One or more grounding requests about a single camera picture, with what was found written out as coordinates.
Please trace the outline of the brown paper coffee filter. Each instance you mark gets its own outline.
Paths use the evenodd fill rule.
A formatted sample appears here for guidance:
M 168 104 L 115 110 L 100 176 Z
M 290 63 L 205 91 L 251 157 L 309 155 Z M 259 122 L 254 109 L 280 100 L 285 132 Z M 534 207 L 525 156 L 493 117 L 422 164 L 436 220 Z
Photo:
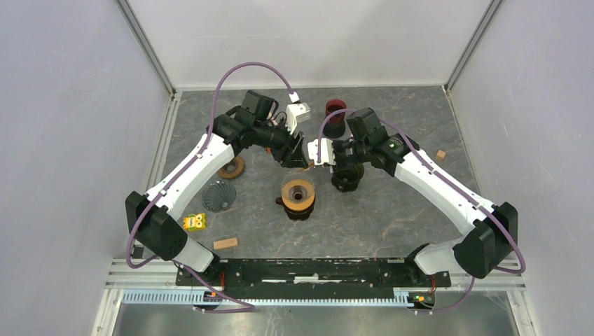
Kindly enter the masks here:
M 305 167 L 305 168 L 302 168 L 302 169 L 299 169 L 299 171 L 300 171 L 300 172 L 305 172 L 305 171 L 309 170 L 310 168 L 312 168 L 312 167 L 314 167 L 314 166 L 315 166 L 315 165 L 314 165 L 314 163 L 313 163 L 313 162 L 311 162 L 311 163 L 309 163 L 309 164 L 308 164 L 308 166 L 307 166 L 307 167 Z

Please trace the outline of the clear glass dripper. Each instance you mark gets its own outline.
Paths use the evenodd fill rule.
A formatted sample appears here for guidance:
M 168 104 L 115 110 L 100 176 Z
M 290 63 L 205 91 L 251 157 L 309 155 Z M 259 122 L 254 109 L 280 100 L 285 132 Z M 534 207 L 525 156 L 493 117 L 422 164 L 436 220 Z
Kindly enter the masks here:
M 304 210 L 315 199 L 313 180 L 305 174 L 291 174 L 281 184 L 281 198 L 293 210 Z

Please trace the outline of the brown glass dripper cup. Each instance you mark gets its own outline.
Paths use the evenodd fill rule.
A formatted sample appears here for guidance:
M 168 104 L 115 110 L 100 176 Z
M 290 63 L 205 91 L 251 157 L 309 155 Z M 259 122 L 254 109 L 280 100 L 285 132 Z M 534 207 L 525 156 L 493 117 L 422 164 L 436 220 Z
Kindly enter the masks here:
M 305 208 L 304 210 L 293 210 L 290 209 L 282 200 L 281 197 L 277 197 L 275 199 L 275 203 L 282 206 L 285 213 L 287 214 L 288 218 L 294 221 L 305 221 L 307 220 L 310 216 L 311 213 L 314 211 L 315 208 L 315 199 L 312 200 L 312 202 L 309 204 L 309 206 L 307 208 Z

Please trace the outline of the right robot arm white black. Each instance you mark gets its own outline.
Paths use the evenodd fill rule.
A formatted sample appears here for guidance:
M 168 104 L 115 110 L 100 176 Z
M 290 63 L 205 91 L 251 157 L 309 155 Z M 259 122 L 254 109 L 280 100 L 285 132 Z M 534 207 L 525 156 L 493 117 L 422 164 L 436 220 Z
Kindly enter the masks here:
M 460 237 L 440 244 L 425 244 L 409 256 L 405 278 L 421 286 L 439 272 L 460 271 L 484 279 L 491 271 L 521 274 L 525 259 L 518 248 L 518 212 L 508 202 L 497 205 L 465 187 L 410 139 L 404 131 L 388 135 L 387 122 L 371 108 L 358 111 L 343 108 L 326 115 L 329 123 L 345 118 L 351 137 L 328 140 L 320 136 L 315 151 L 317 164 L 332 167 L 331 182 L 342 193 L 357 189 L 364 175 L 363 164 L 418 191 L 455 225 Z

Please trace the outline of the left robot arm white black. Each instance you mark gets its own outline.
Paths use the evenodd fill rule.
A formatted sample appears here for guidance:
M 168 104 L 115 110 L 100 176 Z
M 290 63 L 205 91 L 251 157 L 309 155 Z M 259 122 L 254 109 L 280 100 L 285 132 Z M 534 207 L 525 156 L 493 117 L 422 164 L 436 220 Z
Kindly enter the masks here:
M 296 127 L 310 118 L 310 107 L 295 94 L 285 117 L 275 122 L 268 116 L 278 102 L 249 90 L 239 106 L 214 118 L 196 147 L 161 182 L 145 193 L 131 192 L 125 200 L 129 242 L 138 241 L 162 260 L 175 260 L 193 269 L 203 285 L 214 284 L 220 267 L 215 255 L 196 242 L 178 224 L 184 209 L 210 178 L 244 149 L 269 149 L 286 168 L 305 168 L 303 133 Z

